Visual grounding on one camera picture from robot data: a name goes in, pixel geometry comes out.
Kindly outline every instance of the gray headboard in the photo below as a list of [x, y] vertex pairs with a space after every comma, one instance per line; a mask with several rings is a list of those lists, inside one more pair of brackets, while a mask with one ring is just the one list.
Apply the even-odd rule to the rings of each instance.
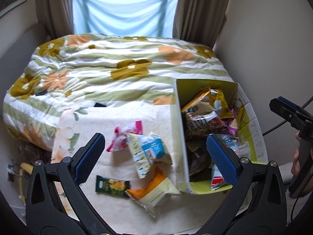
[[2, 104], [7, 90], [23, 73], [36, 47], [43, 44], [46, 39], [47, 32], [43, 24], [37, 23], [26, 31], [0, 58], [0, 66], [5, 68], [1, 72], [0, 80], [0, 116], [2, 116]]

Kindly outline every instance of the power cord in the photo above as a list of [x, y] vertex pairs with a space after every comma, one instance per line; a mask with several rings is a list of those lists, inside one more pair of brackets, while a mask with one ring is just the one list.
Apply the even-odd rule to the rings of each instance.
[[[301, 108], [305, 108], [306, 106], [308, 106], [311, 102], [313, 101], [313, 96], [305, 103], [302, 105]], [[262, 135], [265, 136], [267, 134], [269, 134], [270, 132], [276, 130], [277, 128], [281, 127], [283, 124], [285, 124], [287, 122], [287, 120], [282, 121], [281, 123], [279, 123], [278, 125], [274, 126], [273, 128], [269, 129], [268, 131], [264, 132]]]
[[295, 205], [297, 204], [298, 199], [299, 199], [299, 197], [295, 200], [295, 203], [294, 203], [294, 205], [293, 205], [293, 207], [292, 207], [292, 210], [291, 210], [291, 215], [290, 215], [290, 220], [291, 220], [291, 222], [292, 222], [292, 220], [293, 220], [293, 211], [295, 210]]

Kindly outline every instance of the blue fabric window cover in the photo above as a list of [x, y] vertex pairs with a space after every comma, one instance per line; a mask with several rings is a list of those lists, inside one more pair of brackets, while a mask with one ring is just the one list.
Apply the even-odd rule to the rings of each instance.
[[172, 38], [177, 0], [73, 0], [74, 32]]

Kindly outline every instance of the cardboard box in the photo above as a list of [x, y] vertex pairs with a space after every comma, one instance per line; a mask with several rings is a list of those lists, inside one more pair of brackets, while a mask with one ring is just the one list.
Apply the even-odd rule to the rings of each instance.
[[191, 194], [210, 194], [231, 188], [231, 185], [225, 185], [212, 191], [210, 180], [189, 181], [183, 120], [180, 109], [206, 86], [210, 86], [212, 89], [222, 89], [230, 107], [240, 110], [240, 115], [238, 116], [240, 120], [240, 128], [238, 128], [239, 141], [241, 144], [247, 144], [250, 148], [250, 153], [245, 156], [251, 161], [268, 162], [264, 139], [255, 112], [238, 83], [206, 79], [177, 79], [175, 82], [176, 100], [172, 108], [172, 118], [173, 121], [176, 121], [173, 123], [174, 148], [176, 158], [178, 158], [176, 182], [179, 190]]

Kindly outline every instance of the white wall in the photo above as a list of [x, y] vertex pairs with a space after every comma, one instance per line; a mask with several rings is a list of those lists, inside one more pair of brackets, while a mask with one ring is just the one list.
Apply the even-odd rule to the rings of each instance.
[[[282, 119], [269, 109], [284, 96], [298, 105], [313, 95], [313, 10], [306, 0], [230, 0], [215, 52], [256, 112], [263, 132]], [[307, 109], [313, 114], [313, 104]], [[264, 137], [269, 159], [292, 161], [295, 129]]]
[[26, 0], [0, 18], [0, 57], [33, 24], [37, 23], [35, 0]]

